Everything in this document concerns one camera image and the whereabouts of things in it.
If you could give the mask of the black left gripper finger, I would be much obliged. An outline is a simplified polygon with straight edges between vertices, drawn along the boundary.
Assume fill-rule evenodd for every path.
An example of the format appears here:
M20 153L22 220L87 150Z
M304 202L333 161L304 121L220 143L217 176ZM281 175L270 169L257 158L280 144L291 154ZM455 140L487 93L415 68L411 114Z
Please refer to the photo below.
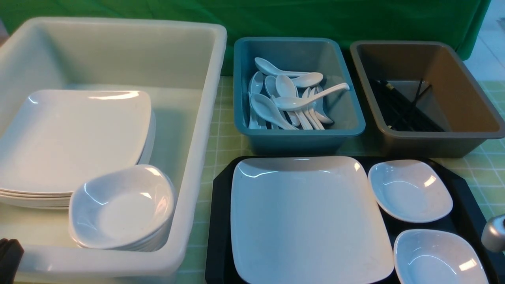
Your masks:
M12 284L24 249L17 239L3 238L0 241L0 283Z

